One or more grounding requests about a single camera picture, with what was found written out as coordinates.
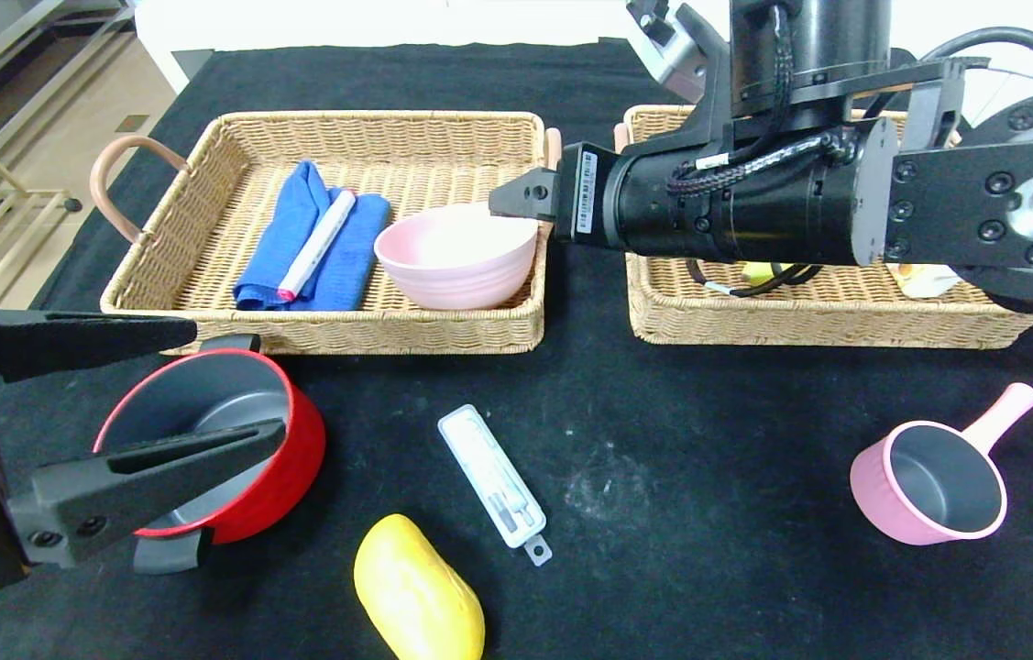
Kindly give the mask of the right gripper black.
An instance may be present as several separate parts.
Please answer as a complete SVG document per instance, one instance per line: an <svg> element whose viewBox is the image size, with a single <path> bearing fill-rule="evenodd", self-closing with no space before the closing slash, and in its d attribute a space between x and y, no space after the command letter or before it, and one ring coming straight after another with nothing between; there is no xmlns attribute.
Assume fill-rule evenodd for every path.
<svg viewBox="0 0 1033 660"><path fill-rule="evenodd" d="M725 262L727 244L708 196L679 199L667 189L675 168L696 153L651 151L644 143L613 153L575 143L564 149L559 172L533 168L496 187L489 212L556 222L559 238L583 246Z"/></svg>

